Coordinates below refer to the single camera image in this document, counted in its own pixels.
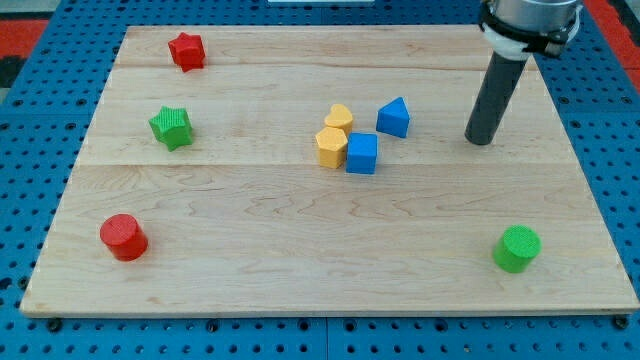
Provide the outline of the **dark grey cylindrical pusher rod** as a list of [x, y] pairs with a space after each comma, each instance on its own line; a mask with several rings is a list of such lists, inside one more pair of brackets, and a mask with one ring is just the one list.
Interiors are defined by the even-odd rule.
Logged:
[[525, 65], [525, 60], [492, 54], [464, 133], [470, 143], [492, 143]]

